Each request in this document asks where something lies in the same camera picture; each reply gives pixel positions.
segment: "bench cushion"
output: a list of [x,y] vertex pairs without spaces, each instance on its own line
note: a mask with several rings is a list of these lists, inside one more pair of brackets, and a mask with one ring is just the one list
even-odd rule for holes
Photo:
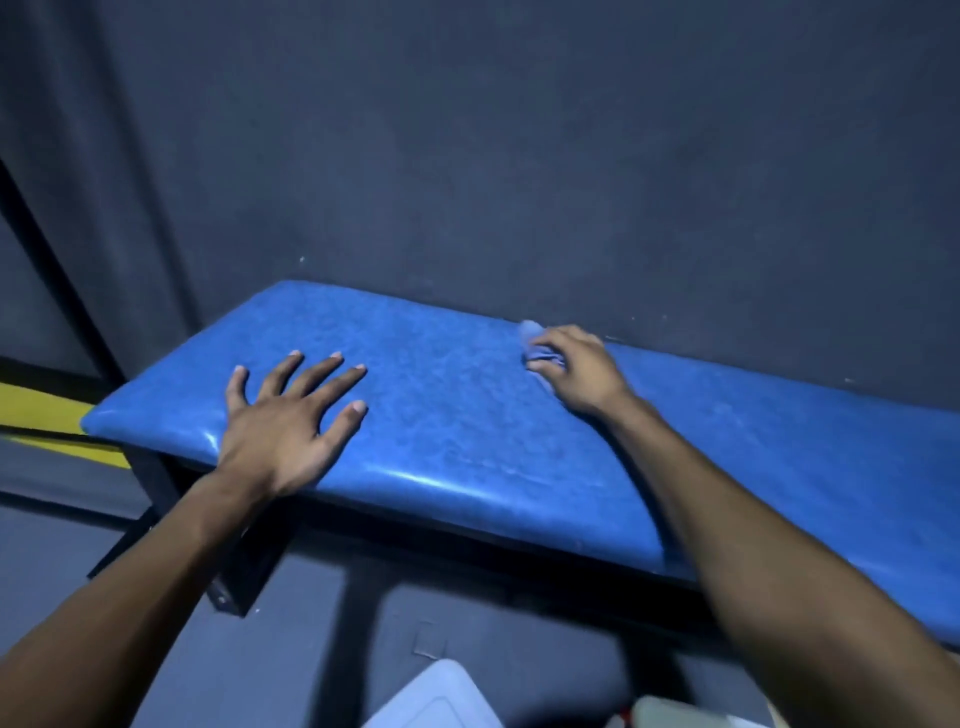
[[[90,412],[91,435],[209,465],[232,368],[252,397],[292,349],[370,372],[320,492],[657,573],[683,573],[616,455],[524,370],[516,324],[286,281]],[[960,643],[960,415],[610,345],[638,392],[747,488]],[[324,426],[335,411],[328,413]]]

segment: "white object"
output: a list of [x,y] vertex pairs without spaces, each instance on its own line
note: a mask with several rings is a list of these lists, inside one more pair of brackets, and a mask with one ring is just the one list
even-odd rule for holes
[[503,728],[463,666],[438,660],[394,695],[364,728]]

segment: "blue padded bench seat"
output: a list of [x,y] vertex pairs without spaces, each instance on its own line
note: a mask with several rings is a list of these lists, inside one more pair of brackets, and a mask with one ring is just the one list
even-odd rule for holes
[[[506,321],[278,283],[110,395],[84,430],[214,465],[234,365],[250,368],[252,397],[292,349],[306,354],[304,366],[342,351],[348,365],[370,368],[353,393],[370,413],[319,491],[641,570],[674,569],[610,447],[523,369],[516,324]],[[960,415],[610,350],[638,392],[721,467],[938,637],[960,643]]]

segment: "dark gray wall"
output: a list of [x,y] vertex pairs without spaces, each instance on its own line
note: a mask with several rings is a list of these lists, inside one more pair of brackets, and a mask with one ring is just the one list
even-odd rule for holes
[[0,356],[96,376],[30,260],[0,217]]
[[4,12],[0,154],[121,362],[332,281],[960,408],[960,4]]

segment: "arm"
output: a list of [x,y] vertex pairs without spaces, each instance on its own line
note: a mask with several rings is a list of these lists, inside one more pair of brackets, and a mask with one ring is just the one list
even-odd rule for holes
[[0,663],[0,725],[130,724],[224,551],[270,500],[323,476],[360,426],[366,405],[353,402],[317,434],[324,411],[366,370],[313,391],[342,363],[334,354],[281,395],[302,359],[288,356],[253,405],[237,368],[217,469],[11,649]]
[[643,472],[721,626],[794,728],[960,725],[960,667],[866,576],[675,432],[577,327],[534,343],[563,402],[598,419]]

